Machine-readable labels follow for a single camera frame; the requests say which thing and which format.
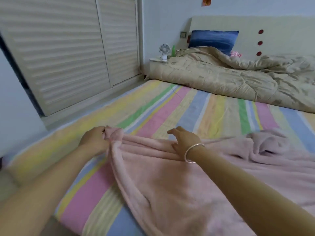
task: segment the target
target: nightstand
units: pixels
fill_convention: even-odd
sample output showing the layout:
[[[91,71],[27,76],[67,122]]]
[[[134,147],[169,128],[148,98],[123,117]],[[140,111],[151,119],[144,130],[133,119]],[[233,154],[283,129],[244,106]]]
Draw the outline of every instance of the nightstand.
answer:
[[[151,58],[150,60],[150,72],[153,71],[157,66],[167,64],[167,61],[163,61],[159,56],[156,58]]]

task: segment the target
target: white fan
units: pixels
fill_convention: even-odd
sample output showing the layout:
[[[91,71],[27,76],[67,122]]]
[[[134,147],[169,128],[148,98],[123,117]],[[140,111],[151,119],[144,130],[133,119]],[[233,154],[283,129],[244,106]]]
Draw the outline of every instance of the white fan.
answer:
[[[167,61],[167,55],[169,54],[169,52],[171,51],[171,48],[168,44],[162,44],[159,47],[159,52],[161,53],[161,59],[164,61]]]

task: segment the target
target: headboard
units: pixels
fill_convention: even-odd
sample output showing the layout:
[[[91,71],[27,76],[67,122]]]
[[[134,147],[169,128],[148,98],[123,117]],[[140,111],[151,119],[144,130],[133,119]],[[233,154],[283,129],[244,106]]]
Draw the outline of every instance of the headboard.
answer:
[[[238,30],[233,47],[247,59],[268,54],[315,55],[315,17],[194,16],[193,30]]]

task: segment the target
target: green stripe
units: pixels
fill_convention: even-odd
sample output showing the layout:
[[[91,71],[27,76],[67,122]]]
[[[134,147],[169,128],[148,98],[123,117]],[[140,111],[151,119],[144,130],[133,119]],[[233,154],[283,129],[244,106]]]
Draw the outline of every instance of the green stripe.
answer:
[[[244,99],[238,99],[238,113],[241,122],[242,134],[245,135],[251,132],[250,123],[248,121],[248,115],[246,111],[246,104]]]
[[[155,104],[160,98],[162,98],[164,95],[167,94],[168,91],[170,91],[175,84],[171,84],[169,87],[167,87],[161,94],[156,96],[154,99],[152,99],[150,102],[148,102],[146,105],[141,106],[134,114],[130,115],[127,119],[120,122],[117,127],[120,128],[126,128],[131,123],[133,123],[141,114],[143,114],[149,107],[151,107],[153,104]]]

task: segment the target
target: louvered door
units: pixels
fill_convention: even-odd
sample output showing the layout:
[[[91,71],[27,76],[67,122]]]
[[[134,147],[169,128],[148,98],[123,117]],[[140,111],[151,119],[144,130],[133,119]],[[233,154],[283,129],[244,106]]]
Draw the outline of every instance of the louvered door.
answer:
[[[0,24],[45,115],[110,88],[95,0],[0,0]]]
[[[136,0],[96,0],[111,85],[137,74]]]

